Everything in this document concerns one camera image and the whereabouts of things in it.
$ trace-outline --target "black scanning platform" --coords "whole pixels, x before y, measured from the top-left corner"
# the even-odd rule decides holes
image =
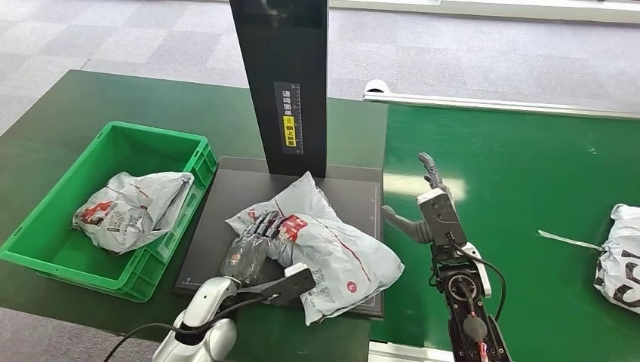
[[[298,176],[269,173],[264,160],[222,157],[173,290],[192,295],[207,279],[220,276],[220,266],[237,236],[225,220],[253,204],[270,200],[296,179]],[[345,223],[377,240],[382,238],[382,170],[327,166],[326,177],[315,182]],[[262,282],[283,276],[283,268],[267,258]],[[299,299],[292,304],[301,306]],[[382,318],[382,293],[350,312]]]

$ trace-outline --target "barcode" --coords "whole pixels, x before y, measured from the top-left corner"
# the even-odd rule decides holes
[[[129,220],[127,220],[127,226],[135,227],[138,221],[142,219],[143,213],[130,213]]]
[[[335,302],[334,297],[331,295],[329,287],[324,287],[320,290],[312,290],[312,292],[315,298],[323,298],[328,300],[329,302]]]
[[[120,225],[125,220],[125,213],[114,210],[109,215],[109,225],[106,226],[106,230],[109,232],[120,232]]]
[[[322,274],[322,270],[321,269],[317,269],[311,272],[311,275],[313,276],[313,280],[315,281],[316,284],[320,284],[320,283],[324,283],[325,282],[325,275]]]

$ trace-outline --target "floor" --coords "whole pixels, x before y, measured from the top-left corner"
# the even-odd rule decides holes
[[[329,15],[331,97],[381,78],[398,93],[640,112],[637,26]],[[68,69],[247,87],[227,3],[0,0],[0,134]],[[2,308],[0,325],[0,360],[101,360],[117,340]],[[155,344],[124,348],[115,360],[149,360]]]

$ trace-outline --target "white strap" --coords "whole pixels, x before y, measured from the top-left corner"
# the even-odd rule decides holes
[[[602,249],[599,246],[593,245],[593,244],[589,244],[589,243],[583,243],[582,241],[575,241],[575,240],[571,240],[571,239],[567,239],[567,238],[563,238],[562,236],[558,236],[558,235],[554,235],[554,234],[550,234],[548,232],[543,232],[542,230],[538,230],[538,234],[540,234],[540,236],[543,236],[545,238],[549,238],[549,239],[556,239],[556,240],[560,240],[560,241],[564,241],[565,243],[569,243],[569,244],[573,244],[573,245],[577,245],[579,247],[590,247],[592,249],[596,249],[598,251],[605,251],[605,249]]]

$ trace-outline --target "black pole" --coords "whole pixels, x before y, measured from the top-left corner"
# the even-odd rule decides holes
[[[327,0],[230,0],[270,173],[325,177]]]

